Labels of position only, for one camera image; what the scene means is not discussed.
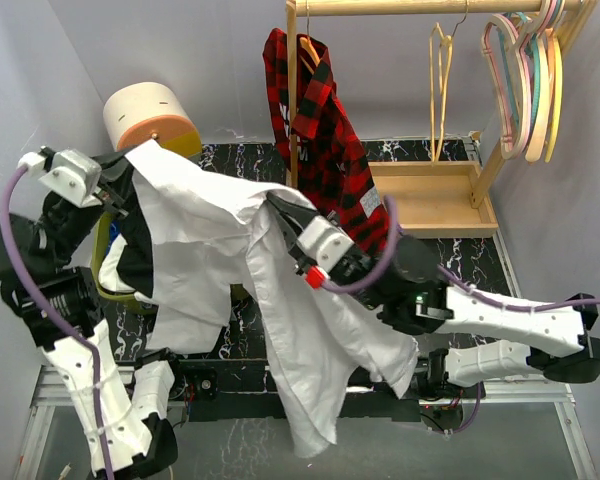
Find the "white button-up shirt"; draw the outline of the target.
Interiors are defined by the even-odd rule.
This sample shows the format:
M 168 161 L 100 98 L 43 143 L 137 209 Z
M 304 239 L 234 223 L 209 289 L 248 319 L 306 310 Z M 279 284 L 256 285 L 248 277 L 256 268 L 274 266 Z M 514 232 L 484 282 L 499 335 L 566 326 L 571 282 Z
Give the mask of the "white button-up shirt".
M 295 452 L 310 458 L 337 441 L 336 421 L 357 368 L 406 392 L 417 341 L 381 323 L 354 299 L 312 289 L 296 275 L 268 192 L 302 205 L 281 184 L 202 169 L 147 141 L 127 155 L 153 257 L 158 313 L 152 350 L 207 353 L 230 317 L 230 288 L 243 286 L 261 312 L 270 374 Z

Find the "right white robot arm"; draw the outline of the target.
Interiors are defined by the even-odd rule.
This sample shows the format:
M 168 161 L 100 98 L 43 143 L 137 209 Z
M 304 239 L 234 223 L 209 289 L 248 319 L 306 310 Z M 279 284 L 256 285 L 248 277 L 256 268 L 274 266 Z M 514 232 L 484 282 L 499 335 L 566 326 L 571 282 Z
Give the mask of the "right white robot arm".
M 411 336 L 466 333 L 490 343 L 439 348 L 419 361 L 412 390 L 423 399 L 459 397 L 484 381 L 541 374 L 565 384 L 600 376 L 600 339 L 590 331 L 600 300 L 577 294 L 542 303 L 491 294 L 445 270 L 421 240 L 389 228 L 378 257 L 365 253 L 317 210 L 268 193 L 296 271 L 314 289 L 349 296 L 394 330 Z

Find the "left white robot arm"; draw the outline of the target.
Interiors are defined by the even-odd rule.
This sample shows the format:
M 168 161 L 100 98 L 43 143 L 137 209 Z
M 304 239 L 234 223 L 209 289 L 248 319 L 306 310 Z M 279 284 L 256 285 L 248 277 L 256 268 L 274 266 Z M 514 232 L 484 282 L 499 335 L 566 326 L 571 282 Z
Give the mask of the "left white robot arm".
M 93 274 L 71 263 L 102 216 L 127 216 L 132 176 L 121 151 L 91 157 L 43 147 L 21 157 L 0 204 L 2 301 L 59 374 L 93 479 L 145 479 L 178 457 L 167 409 L 184 392 L 186 374 L 161 350 L 123 381 Z

